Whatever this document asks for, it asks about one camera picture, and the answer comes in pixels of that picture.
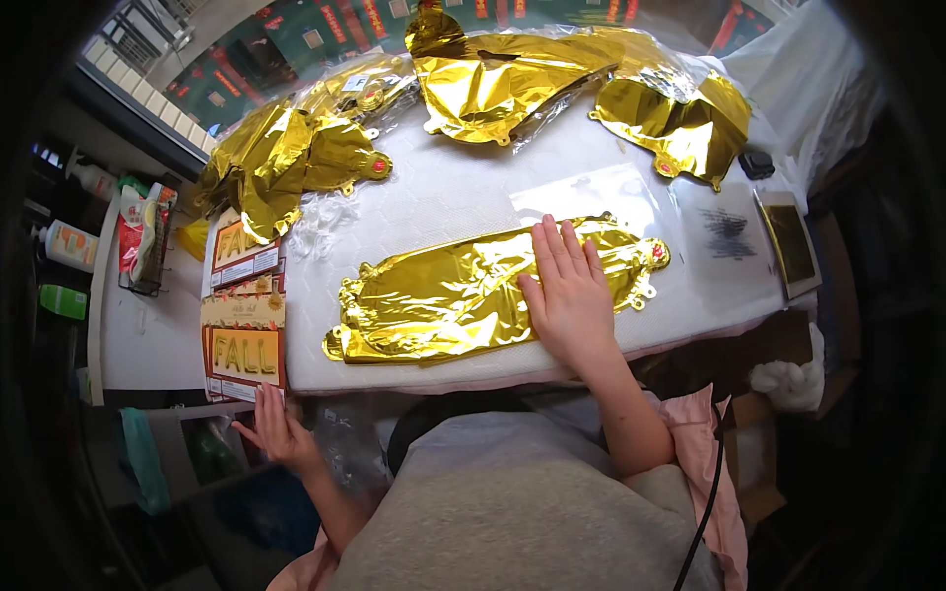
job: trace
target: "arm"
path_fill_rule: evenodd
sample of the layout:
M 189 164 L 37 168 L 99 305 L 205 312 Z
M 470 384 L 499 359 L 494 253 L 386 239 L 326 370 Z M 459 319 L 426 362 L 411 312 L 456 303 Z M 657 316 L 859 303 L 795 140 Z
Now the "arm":
M 239 421 L 234 421 L 233 427 L 264 450 L 271 460 L 279 461 L 300 476 L 322 518 L 328 541 L 341 556 L 368 523 L 369 515 L 332 478 L 315 440 L 286 412 L 275 386 L 263 384 L 262 390 L 256 391 L 254 419 L 256 431 Z
M 559 234 L 548 215 L 535 224 L 532 237 L 542 284 L 518 276 L 532 326 L 549 353 L 578 373 L 598 401 L 619 477 L 670 463 L 670 432 L 644 398 L 614 339 L 614 305 L 594 244 L 579 244 L 567 220 Z

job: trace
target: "hand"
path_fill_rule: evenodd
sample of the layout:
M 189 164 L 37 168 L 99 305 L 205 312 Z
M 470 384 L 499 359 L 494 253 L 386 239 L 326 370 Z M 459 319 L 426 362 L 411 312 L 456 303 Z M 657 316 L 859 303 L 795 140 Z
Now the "hand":
M 585 379 L 603 361 L 620 357 L 623 363 L 614 339 L 614 304 L 594 243 L 579 244 L 568 220 L 559 235 L 549 215 L 533 226 L 532 238 L 542 285 L 525 273 L 517 279 L 542 344 Z
M 233 421 L 233 428 L 265 451 L 270 460 L 284 464 L 302 478 L 318 476 L 325 470 L 318 445 L 285 410 L 283 397 L 274 385 L 264 383 L 256 390 L 254 418 L 255 432 L 240 421 Z

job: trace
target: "left hand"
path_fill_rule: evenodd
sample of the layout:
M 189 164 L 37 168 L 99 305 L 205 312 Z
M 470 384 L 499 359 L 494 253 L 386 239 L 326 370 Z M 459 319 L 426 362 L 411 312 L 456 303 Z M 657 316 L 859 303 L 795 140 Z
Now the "left hand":
M 318 476 L 325 470 L 322 453 L 306 428 L 286 411 L 283 397 L 272 384 L 264 383 L 256 390 L 254 407 L 256 431 L 240 421 L 233 421 L 233 428 L 256 447 L 266 452 L 273 461 L 278 461 L 300 477 Z

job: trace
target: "green container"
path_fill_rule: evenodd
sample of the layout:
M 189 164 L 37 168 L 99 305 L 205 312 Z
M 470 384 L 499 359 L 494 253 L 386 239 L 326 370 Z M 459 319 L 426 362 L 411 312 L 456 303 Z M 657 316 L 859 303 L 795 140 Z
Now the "green container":
M 84 321 L 87 301 L 88 296 L 81 291 L 49 284 L 40 286 L 40 306 L 60 316 Z

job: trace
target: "gold foil balloon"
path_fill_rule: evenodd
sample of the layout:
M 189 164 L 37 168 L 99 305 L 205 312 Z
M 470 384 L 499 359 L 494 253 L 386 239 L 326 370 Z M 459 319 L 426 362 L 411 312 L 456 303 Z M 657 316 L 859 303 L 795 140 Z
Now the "gold foil balloon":
M 670 263 L 658 239 L 640 240 L 610 214 L 573 221 L 601 256 L 614 311 L 641 310 L 657 292 L 648 279 Z M 516 276 L 537 277 L 530 228 L 482 235 L 391 256 L 342 280 L 342 323 L 323 341 L 346 363 L 443 361 L 533 339 Z
M 282 112 L 282 101 L 274 100 L 247 113 L 239 126 L 227 138 L 220 141 L 210 152 L 210 158 L 195 183 L 193 201 L 206 215 L 225 199 L 219 191 L 227 174 L 233 166 L 239 166 L 243 157 L 259 142 L 269 122 Z
M 713 70 L 697 86 L 646 33 L 595 28 L 593 34 L 621 42 L 624 59 L 588 116 L 654 152 L 658 174 L 689 172 L 719 192 L 748 137 L 752 111 L 743 96 Z
M 391 174 L 391 159 L 371 145 L 377 130 L 366 130 L 339 117 L 321 117 L 313 126 L 305 191 L 340 189 L 344 195 L 351 195 L 355 181 L 380 181 Z
M 440 0 L 421 0 L 404 43 L 413 56 L 430 121 L 424 129 L 470 143 L 510 143 L 543 103 L 623 54 L 604 37 L 489 34 L 467 38 Z
M 285 234 L 300 215 L 306 171 L 296 163 L 310 138 L 304 116 L 285 99 L 251 111 L 211 153 L 198 178 L 195 205 L 209 214 L 230 201 L 247 233 L 262 244 Z
M 343 92 L 344 81 L 332 79 L 323 87 L 337 93 L 310 92 L 302 102 L 322 113 L 344 107 L 364 119 L 368 112 L 380 113 L 386 100 L 403 96 L 405 84 L 413 81 L 406 60 L 379 54 L 361 65 L 345 73 L 369 77 L 359 82 L 363 92 Z M 395 66 L 404 76 L 391 74 Z M 240 212 L 246 233 L 268 244 L 299 218 L 304 192 L 339 189 L 350 195 L 355 181 L 380 180 L 391 173 L 391 159 L 372 148 L 374 137 L 376 130 L 349 119 L 314 116 L 293 109 L 288 99 L 273 101 L 247 114 L 213 150 L 198 178 L 195 205 L 208 216 L 229 202 Z

